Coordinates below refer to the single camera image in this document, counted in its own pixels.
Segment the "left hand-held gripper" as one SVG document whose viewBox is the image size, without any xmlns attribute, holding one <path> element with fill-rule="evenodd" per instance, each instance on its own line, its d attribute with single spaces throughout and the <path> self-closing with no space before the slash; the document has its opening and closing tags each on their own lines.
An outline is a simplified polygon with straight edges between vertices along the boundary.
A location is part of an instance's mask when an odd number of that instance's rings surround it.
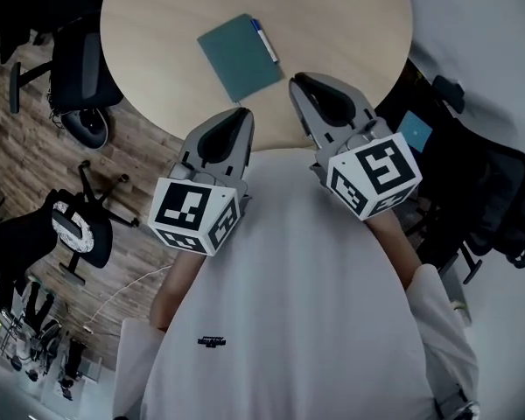
<svg viewBox="0 0 525 420">
<path fill-rule="evenodd" d="M 204 168 L 177 163 L 167 178 L 157 181 L 148 226 L 163 244 L 203 256 L 220 250 L 250 200 L 242 177 L 254 131 L 253 113 L 232 108 L 187 136 L 183 155 L 191 158 L 194 153 Z"/>
</svg>

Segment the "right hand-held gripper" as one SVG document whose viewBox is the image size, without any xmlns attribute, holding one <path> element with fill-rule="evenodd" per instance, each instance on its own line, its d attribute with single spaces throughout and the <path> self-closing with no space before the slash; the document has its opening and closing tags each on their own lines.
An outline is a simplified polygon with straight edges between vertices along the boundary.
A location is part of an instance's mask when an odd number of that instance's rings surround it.
<svg viewBox="0 0 525 420">
<path fill-rule="evenodd" d="M 403 135 L 376 118 L 358 88 L 328 74 L 301 72 L 290 78 L 289 95 L 305 134 L 318 147 L 311 170 L 359 220 L 402 203 L 422 181 Z M 368 124 L 333 140 L 330 126 L 355 126 L 358 116 Z"/>
</svg>

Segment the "white marker pen blue cap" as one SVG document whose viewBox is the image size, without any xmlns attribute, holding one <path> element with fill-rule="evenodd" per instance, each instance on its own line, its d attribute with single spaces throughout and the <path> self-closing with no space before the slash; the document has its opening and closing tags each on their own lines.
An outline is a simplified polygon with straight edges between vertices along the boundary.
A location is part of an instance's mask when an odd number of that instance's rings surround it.
<svg viewBox="0 0 525 420">
<path fill-rule="evenodd" d="M 275 63 L 275 64 L 278 64 L 279 63 L 279 58 L 272 46 L 272 44 L 270 43 L 270 40 L 268 39 L 266 33 L 264 32 L 263 30 L 263 27 L 261 25 L 261 23 L 259 22 L 258 19 L 256 18 L 252 18 L 251 19 L 251 24 L 254 26 L 259 38 L 261 39 L 262 43 L 264 44 L 269 56 L 271 57 L 272 61 Z"/>
</svg>

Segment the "grey-blue notebook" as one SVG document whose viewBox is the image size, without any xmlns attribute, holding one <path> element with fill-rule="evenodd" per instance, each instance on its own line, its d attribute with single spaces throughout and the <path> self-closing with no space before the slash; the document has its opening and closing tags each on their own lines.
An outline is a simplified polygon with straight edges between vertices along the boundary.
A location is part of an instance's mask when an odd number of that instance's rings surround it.
<svg viewBox="0 0 525 420">
<path fill-rule="evenodd" d="M 243 13 L 197 38 L 232 102 L 240 102 L 284 76 L 260 31 L 256 20 Z"/>
</svg>

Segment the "person's right forearm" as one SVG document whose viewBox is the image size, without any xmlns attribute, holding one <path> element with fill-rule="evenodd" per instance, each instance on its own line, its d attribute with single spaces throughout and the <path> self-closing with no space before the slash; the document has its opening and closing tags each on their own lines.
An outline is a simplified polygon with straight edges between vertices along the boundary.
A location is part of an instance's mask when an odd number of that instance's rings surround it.
<svg viewBox="0 0 525 420">
<path fill-rule="evenodd" d="M 403 232 L 396 214 L 387 210 L 368 218 L 365 223 L 380 243 L 402 287 L 407 290 L 422 262 Z"/>
</svg>

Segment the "person's left forearm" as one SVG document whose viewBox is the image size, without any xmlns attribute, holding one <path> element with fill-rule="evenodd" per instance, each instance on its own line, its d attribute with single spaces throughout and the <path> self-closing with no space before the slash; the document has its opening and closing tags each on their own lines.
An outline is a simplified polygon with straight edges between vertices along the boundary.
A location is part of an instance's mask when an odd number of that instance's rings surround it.
<svg viewBox="0 0 525 420">
<path fill-rule="evenodd" d="M 166 332 L 206 257 L 192 252 L 178 253 L 150 307 L 150 325 Z"/>
</svg>

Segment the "round beige table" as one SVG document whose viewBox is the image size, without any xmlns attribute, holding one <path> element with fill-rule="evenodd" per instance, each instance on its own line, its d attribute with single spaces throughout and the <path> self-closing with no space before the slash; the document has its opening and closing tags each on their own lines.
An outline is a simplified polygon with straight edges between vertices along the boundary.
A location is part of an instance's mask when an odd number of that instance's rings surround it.
<svg viewBox="0 0 525 420">
<path fill-rule="evenodd" d="M 233 105 L 198 38 L 228 20 L 258 19 L 285 78 L 331 75 L 380 103 L 410 53 L 410 0 L 103 0 L 101 43 L 126 100 L 184 138 Z"/>
</svg>

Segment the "black mesh-back office chair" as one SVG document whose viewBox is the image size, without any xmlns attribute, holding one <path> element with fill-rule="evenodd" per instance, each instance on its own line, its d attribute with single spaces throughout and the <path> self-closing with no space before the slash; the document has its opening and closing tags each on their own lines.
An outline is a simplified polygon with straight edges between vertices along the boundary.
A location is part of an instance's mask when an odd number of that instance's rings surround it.
<svg viewBox="0 0 525 420">
<path fill-rule="evenodd" d="M 525 153 L 468 129 L 458 118 L 464 108 L 459 85 L 428 81 L 408 61 L 376 112 L 393 131 L 408 110 L 432 127 L 423 153 L 409 146 L 423 175 L 422 218 L 406 234 L 421 236 L 418 256 L 441 274 L 463 257 L 470 282 L 491 251 L 525 268 Z"/>
</svg>

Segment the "blue square paper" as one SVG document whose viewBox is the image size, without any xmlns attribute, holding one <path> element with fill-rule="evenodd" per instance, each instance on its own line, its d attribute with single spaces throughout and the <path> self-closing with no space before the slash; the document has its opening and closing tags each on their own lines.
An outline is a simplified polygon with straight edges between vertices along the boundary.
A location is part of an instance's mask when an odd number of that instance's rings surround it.
<svg viewBox="0 0 525 420">
<path fill-rule="evenodd" d="M 403 135 L 405 141 L 412 149 L 418 153 L 423 153 L 433 129 L 418 115 L 408 110 L 403 116 L 397 131 Z"/>
</svg>

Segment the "grey round device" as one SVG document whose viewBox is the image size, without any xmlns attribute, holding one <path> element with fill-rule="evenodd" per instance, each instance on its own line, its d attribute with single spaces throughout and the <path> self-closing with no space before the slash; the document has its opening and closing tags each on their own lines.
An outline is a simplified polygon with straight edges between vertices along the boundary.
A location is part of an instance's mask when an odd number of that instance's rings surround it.
<svg viewBox="0 0 525 420">
<path fill-rule="evenodd" d="M 109 115 L 105 108 L 71 111 L 60 120 L 68 134 L 86 148 L 99 150 L 109 140 Z"/>
</svg>

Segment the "person's white shirt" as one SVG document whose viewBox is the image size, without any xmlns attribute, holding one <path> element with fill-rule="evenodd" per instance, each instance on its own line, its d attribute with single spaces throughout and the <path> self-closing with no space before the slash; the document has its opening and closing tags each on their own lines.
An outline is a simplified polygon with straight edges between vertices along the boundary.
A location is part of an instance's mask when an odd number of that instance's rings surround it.
<svg viewBox="0 0 525 420">
<path fill-rule="evenodd" d="M 445 420 L 479 370 L 437 269 L 405 290 L 308 150 L 255 153 L 254 197 L 168 330 L 122 323 L 113 420 Z"/>
</svg>

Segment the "black chair with patterned cushion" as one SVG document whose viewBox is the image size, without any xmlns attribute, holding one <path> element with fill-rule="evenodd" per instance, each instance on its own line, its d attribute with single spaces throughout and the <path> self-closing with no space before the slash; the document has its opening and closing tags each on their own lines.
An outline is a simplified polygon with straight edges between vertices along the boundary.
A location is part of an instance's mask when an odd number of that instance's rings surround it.
<svg viewBox="0 0 525 420">
<path fill-rule="evenodd" d="M 80 192 L 53 189 L 39 209 L 0 222 L 0 285 L 21 280 L 34 263 L 53 252 L 58 242 L 73 252 L 70 263 L 59 266 L 61 273 L 83 285 L 85 279 L 76 274 L 78 262 L 84 260 L 97 269 L 106 266 L 113 248 L 112 223 L 139 226 L 139 219 L 125 220 L 104 206 L 117 186 L 130 177 L 120 175 L 99 194 L 88 181 L 89 167 L 87 160 L 78 166 Z"/>
</svg>

